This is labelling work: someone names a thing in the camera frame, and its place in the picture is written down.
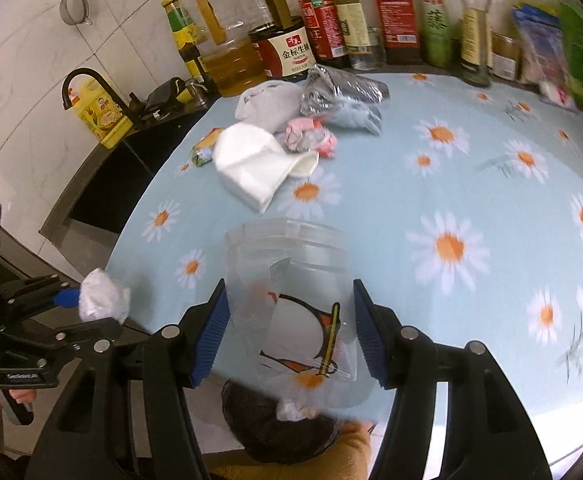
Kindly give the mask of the tissue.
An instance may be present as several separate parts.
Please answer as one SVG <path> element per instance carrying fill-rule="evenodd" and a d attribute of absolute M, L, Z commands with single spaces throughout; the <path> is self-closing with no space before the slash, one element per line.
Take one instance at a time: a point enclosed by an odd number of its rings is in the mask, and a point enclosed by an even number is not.
<path fill-rule="evenodd" d="M 113 318 L 123 324 L 131 308 L 131 289 L 118 283 L 101 268 L 84 278 L 78 295 L 78 316 L 83 322 Z"/>

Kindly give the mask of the clear plastic cup with print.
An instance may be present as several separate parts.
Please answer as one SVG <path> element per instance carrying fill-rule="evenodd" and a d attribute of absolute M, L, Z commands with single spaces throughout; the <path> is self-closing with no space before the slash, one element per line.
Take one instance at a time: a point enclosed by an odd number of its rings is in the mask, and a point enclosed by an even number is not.
<path fill-rule="evenodd" d="M 272 388 L 319 392 L 357 379 L 357 331 L 345 233 L 290 218 L 226 232 L 230 319 Z"/>

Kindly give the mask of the white knitted cloth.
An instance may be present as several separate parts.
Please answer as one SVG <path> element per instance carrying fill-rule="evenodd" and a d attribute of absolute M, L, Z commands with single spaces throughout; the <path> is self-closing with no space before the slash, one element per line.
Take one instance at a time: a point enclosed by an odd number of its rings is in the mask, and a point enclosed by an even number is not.
<path fill-rule="evenodd" d="M 301 115 L 302 92 L 302 88 L 293 82 L 262 82 L 241 93 L 235 108 L 235 119 L 269 133 L 282 132 L 290 120 Z"/>

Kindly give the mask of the black kitchen sink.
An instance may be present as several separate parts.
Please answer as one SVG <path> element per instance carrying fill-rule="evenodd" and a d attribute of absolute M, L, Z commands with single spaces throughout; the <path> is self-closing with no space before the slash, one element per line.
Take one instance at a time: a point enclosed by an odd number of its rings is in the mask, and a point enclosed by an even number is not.
<path fill-rule="evenodd" d="M 103 268 L 151 180 L 207 110 L 187 105 L 131 130 L 111 150 L 97 145 L 60 194 L 41 236 L 81 275 Z"/>

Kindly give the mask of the black wicker trash bin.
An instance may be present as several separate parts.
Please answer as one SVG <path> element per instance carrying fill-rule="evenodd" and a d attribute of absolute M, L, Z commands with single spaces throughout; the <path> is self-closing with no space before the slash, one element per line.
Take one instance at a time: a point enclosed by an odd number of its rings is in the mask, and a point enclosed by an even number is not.
<path fill-rule="evenodd" d="M 221 391 L 226 424 L 247 454 L 260 463 L 291 465 L 323 454 L 343 422 L 317 414 L 292 422 L 277 417 L 278 400 L 228 380 Z"/>

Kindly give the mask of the green yellow snack wrapper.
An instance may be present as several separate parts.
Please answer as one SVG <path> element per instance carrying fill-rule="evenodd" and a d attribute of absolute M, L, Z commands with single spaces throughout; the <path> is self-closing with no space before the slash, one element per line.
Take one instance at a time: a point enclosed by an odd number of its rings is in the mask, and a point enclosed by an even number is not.
<path fill-rule="evenodd" d="M 202 167 L 211 162 L 213 159 L 215 144 L 218 142 L 218 137 L 223 131 L 223 128 L 211 129 L 192 147 L 192 151 L 190 151 L 190 160 L 196 167 Z"/>

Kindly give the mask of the pink white crumpled wrapper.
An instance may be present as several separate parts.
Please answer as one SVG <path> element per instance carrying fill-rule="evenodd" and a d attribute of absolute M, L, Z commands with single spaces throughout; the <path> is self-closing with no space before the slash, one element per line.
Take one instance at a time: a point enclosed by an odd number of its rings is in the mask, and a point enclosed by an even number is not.
<path fill-rule="evenodd" d="M 333 158 L 338 140 L 317 119 L 298 117 L 288 122 L 282 143 L 293 153 L 313 151 L 322 158 Z"/>

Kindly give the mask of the black yellow object by sink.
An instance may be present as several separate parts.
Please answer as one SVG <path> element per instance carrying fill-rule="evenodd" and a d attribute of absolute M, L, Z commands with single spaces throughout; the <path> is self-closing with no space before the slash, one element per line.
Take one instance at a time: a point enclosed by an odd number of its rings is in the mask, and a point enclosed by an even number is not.
<path fill-rule="evenodd" d="M 131 93 L 128 107 L 140 118 L 162 119 L 180 110 L 190 101 L 192 101 L 192 95 L 186 86 L 186 81 L 180 77 L 174 77 L 160 84 L 145 101 L 141 101 L 134 93 Z"/>

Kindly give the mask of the silver foil wrapper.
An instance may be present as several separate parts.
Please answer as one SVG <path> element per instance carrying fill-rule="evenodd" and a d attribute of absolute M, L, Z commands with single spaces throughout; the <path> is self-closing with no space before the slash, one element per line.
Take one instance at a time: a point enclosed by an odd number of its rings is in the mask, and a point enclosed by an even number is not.
<path fill-rule="evenodd" d="M 383 107 L 390 101 L 387 84 L 339 68 L 314 65 L 308 70 L 300 113 L 324 124 L 383 132 Z"/>

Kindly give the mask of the steel soap dispenser pump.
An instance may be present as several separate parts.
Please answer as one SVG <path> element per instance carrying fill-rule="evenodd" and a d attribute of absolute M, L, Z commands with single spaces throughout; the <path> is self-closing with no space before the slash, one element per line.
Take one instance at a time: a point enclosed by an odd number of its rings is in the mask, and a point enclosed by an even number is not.
<path fill-rule="evenodd" d="M 185 87 L 197 107 L 207 108 L 209 106 L 209 93 L 204 84 L 194 78 L 190 78 L 185 81 Z"/>

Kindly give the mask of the large cooking oil jug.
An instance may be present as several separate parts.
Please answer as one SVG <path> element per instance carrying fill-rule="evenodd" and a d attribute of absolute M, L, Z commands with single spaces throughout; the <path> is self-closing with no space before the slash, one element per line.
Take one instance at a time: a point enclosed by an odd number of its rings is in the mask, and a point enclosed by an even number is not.
<path fill-rule="evenodd" d="M 266 81 L 237 0 L 185 0 L 202 30 L 202 62 L 221 96 L 239 96 Z"/>

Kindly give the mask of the green yellow label bottle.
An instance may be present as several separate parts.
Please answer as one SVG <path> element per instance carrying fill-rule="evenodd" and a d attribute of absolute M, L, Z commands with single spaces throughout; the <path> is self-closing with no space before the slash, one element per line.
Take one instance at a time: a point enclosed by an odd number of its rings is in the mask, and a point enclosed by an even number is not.
<path fill-rule="evenodd" d="M 216 93 L 214 84 L 206 65 L 203 63 L 199 46 L 208 37 L 192 18 L 192 15 L 180 5 L 180 0 L 163 0 L 162 8 L 168 18 L 176 48 L 192 79 L 203 84 L 209 92 Z"/>

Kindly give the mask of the sesame oil bottle gold cap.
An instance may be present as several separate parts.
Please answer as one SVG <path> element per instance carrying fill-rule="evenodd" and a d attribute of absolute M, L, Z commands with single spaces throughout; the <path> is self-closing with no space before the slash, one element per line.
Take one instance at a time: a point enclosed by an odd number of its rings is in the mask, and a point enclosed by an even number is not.
<path fill-rule="evenodd" d="M 461 0 L 461 66 L 463 79 L 478 88 L 491 84 L 491 0 Z"/>

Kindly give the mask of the dark soy sauce jug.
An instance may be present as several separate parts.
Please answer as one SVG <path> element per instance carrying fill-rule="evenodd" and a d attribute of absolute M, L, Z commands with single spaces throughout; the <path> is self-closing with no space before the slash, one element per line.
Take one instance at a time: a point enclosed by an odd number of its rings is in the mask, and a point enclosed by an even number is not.
<path fill-rule="evenodd" d="M 238 0 L 268 79 L 297 82 L 315 64 L 305 22 L 287 0 Z"/>

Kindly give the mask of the blue white snack packet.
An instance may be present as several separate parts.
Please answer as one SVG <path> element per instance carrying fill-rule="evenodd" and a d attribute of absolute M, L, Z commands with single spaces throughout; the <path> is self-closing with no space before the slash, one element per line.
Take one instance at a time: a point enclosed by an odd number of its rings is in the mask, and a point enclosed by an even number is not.
<path fill-rule="evenodd" d="M 545 102 L 575 110 L 559 19 L 528 3 L 514 6 L 512 19 L 523 49 L 523 81 L 535 84 Z"/>

